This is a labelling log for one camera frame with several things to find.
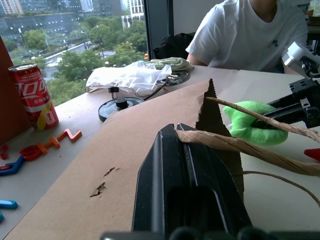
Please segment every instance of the t-shirt logo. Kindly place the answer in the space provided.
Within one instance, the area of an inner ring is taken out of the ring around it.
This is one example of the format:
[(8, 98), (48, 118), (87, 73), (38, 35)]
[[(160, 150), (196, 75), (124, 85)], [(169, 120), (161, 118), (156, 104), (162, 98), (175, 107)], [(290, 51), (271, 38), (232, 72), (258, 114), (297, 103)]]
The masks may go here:
[(278, 41), (277, 40), (273, 40), (272, 44), (273, 44), (273, 46), (278, 47)]

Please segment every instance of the orange plastic piece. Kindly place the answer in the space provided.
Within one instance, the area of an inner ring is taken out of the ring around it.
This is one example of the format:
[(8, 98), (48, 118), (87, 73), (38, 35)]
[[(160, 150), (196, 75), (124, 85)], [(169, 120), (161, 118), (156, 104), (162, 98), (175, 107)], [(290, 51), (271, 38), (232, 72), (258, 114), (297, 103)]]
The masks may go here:
[(75, 135), (72, 135), (72, 133), (70, 132), (70, 130), (67, 128), (66, 130), (64, 130), (63, 133), (61, 133), (57, 139), (60, 142), (62, 139), (64, 139), (65, 137), (69, 137), (70, 138), (70, 142), (74, 143), (76, 142), (81, 136), (82, 136), (82, 132), (79, 130), (76, 132)]
[(40, 151), (41, 151), (43, 154), (47, 154), (47, 153), (48, 153), (47, 149), (45, 148), (45, 146), (44, 146), (41, 142), (38, 142), (38, 143), (36, 144), (36, 146), (40, 149)]
[(47, 149), (47, 148), (52, 147), (53, 145), (58, 149), (60, 148), (60, 143), (58, 142), (58, 140), (56, 138), (54, 138), (52, 136), (52, 137), (50, 137), (50, 141), (44, 144), (44, 147)]

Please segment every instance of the person's arm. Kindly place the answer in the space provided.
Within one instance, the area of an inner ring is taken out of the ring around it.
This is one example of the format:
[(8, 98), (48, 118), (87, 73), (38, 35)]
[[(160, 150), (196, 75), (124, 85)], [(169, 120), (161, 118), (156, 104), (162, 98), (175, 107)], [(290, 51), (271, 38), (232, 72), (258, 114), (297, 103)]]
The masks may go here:
[[(308, 26), (305, 20), (305, 15), (302, 11), (299, 10), (297, 16), (298, 23), (295, 24), (295, 29), (292, 32), (292, 36), (289, 39), (287, 45), (285, 46), (281, 57), (283, 57), (287, 52), (288, 48), (291, 46), (293, 42), (297, 42), (299, 44), (305, 44), (308, 38)], [(300, 75), (295, 70), (291, 69), (290, 67), (286, 66), (282, 61), (284, 73), (285, 74), (292, 74), (292, 75)]]
[(188, 55), (187, 60), (189, 60), (191, 65), (194, 65), (194, 66), (205, 66), (205, 67), (208, 66), (208, 64), (203, 63), (202, 61), (200, 61), (198, 58), (196, 58), (192, 54)]
[(191, 65), (208, 66), (218, 54), (224, 32), (224, 10), (214, 6), (202, 20), (193, 40), (187, 47)]

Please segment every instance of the city view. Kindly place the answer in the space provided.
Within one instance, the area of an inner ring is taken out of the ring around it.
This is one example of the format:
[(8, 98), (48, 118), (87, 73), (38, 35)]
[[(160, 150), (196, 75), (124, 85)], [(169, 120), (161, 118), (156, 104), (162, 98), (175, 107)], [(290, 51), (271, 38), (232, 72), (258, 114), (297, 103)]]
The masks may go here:
[(14, 65), (37, 63), (55, 106), (85, 92), (92, 71), (148, 59), (143, 0), (0, 0)]

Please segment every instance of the white t-shirt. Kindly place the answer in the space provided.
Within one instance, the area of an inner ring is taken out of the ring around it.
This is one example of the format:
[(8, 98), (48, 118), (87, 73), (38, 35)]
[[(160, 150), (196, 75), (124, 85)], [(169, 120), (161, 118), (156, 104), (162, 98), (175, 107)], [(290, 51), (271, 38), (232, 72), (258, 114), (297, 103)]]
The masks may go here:
[(306, 43), (308, 27), (297, 6), (277, 2), (267, 23), (250, 0), (225, 0), (203, 19), (186, 51), (213, 68), (272, 72), (294, 42)]

